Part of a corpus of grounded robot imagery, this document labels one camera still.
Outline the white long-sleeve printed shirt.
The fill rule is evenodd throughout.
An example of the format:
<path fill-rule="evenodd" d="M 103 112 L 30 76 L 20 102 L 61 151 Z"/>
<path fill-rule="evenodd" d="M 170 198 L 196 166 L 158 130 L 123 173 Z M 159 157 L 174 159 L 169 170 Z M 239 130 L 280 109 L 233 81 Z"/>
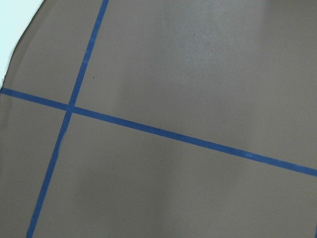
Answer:
<path fill-rule="evenodd" d="M 0 85 L 3 82 L 13 52 L 42 0 L 0 0 Z"/>

